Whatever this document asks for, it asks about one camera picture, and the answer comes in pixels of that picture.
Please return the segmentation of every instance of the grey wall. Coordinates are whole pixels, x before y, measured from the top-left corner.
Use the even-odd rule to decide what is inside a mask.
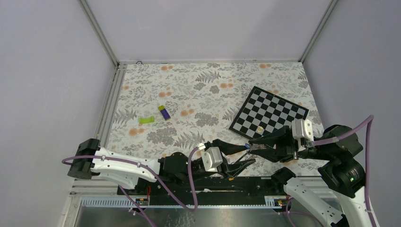
[[[304,65],[325,127],[375,115],[371,201],[383,227],[401,223],[400,9],[396,0],[339,1]]]
[[[75,0],[0,0],[0,28],[0,226],[57,226],[113,67]]]
[[[121,61],[297,60],[330,0],[88,0]]]

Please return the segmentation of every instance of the floral tablecloth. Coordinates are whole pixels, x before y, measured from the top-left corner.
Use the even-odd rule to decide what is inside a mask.
[[[107,148],[136,157],[160,158],[174,152],[186,155],[201,142],[221,139],[245,144],[228,130],[254,86],[309,109],[314,135],[322,123],[301,63],[196,63],[128,65],[114,114]],[[165,121],[158,107],[171,116]],[[155,117],[139,124],[139,118]],[[244,152],[227,156],[229,162]],[[297,175],[319,175],[325,162],[293,160],[272,163],[258,156],[240,176],[269,176],[283,166]]]

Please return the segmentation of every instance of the black and white checkerboard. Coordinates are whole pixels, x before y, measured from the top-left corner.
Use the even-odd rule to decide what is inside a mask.
[[[294,119],[306,119],[308,112],[308,109],[300,105],[253,87],[229,129],[246,138],[255,139],[283,125],[291,126]],[[263,128],[262,132],[257,131],[258,126]]]

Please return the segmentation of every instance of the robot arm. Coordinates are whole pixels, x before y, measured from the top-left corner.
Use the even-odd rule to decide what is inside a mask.
[[[334,191],[344,209],[344,214],[333,209],[311,190],[306,188],[287,168],[282,168],[271,176],[273,188],[279,194],[289,194],[305,206],[323,224],[332,227],[364,226],[370,227],[368,211],[364,201],[365,172],[354,160],[362,151],[356,134],[335,143],[313,146],[313,140],[338,137],[351,128],[334,125],[327,128],[321,138],[312,136],[312,123],[308,120],[295,120],[292,127],[284,126],[275,132],[250,140],[251,149],[246,154],[259,155],[272,162],[288,162],[298,158],[311,158],[329,161],[318,168],[322,179]],[[193,160],[192,176],[194,181],[220,174],[225,178],[234,178],[255,162],[255,159],[241,161],[242,156],[229,164],[224,155],[247,150],[246,146],[237,146],[214,140],[199,145],[201,157]],[[139,178],[155,182],[155,177],[140,164],[150,167],[159,177],[176,185],[188,183],[188,157],[175,152],[160,159],[143,159],[121,155],[99,147],[99,140],[89,139],[80,144],[76,156],[98,156],[101,159],[80,158],[72,162],[68,175],[79,179],[91,179],[97,175],[115,182],[125,189],[135,189]],[[108,160],[107,157],[118,157],[138,163],[137,166]]]
[[[350,130],[347,126],[333,125],[323,132],[321,138],[314,138],[309,120],[294,120],[292,128],[284,126],[265,137],[250,140],[250,153],[272,162],[288,162],[298,158],[329,161],[318,171],[334,191],[346,216],[307,189],[289,169],[284,167],[278,170],[272,179],[278,182],[278,188],[294,197],[327,226],[371,227],[365,205],[365,171],[354,159],[363,150],[357,135],[352,134],[331,144],[313,145],[313,140],[338,137]]]
[[[81,143],[76,152],[76,156],[94,155],[101,159],[82,158],[72,162],[67,175],[78,179],[91,179],[96,175],[105,180],[112,181],[125,189],[135,189],[138,179],[142,178],[149,182],[155,182],[156,178],[150,171],[140,167],[145,165],[151,168],[165,182],[176,184],[188,183],[188,157],[181,152],[175,152],[170,156],[160,159],[139,158],[128,155],[118,154],[99,146],[99,140],[89,139]],[[245,146],[237,146],[220,140],[212,143],[200,144],[199,150],[201,157],[192,161],[192,176],[196,181],[203,177],[213,174],[220,174],[223,177],[236,177],[255,159],[236,161],[229,164],[222,154],[236,153],[246,150]],[[133,166],[128,163],[113,161],[107,157],[121,158],[138,163]]]

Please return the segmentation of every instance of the green block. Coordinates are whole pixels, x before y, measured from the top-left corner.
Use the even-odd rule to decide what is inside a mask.
[[[155,122],[155,117],[151,116],[148,118],[139,118],[139,124],[146,124],[146,123],[152,123]]]

